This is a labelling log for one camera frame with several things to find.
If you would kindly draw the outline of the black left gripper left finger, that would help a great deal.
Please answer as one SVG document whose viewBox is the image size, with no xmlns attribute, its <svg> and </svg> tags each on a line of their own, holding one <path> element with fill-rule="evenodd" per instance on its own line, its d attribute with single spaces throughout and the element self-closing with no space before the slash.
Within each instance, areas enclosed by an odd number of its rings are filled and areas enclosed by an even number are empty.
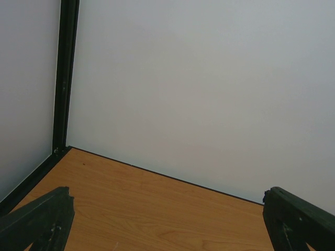
<svg viewBox="0 0 335 251">
<path fill-rule="evenodd" d="M 64 250 L 74 215 L 69 187 L 58 187 L 1 217 L 1 250 Z"/>
</svg>

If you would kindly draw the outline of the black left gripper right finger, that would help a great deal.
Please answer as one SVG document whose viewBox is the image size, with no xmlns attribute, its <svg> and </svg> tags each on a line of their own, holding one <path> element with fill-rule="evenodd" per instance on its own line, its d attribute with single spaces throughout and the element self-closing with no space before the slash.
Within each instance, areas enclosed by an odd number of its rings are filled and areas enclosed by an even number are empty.
<svg viewBox="0 0 335 251">
<path fill-rule="evenodd" d="M 263 203 L 274 250 L 334 250 L 334 215 L 280 187 L 267 190 Z"/>
</svg>

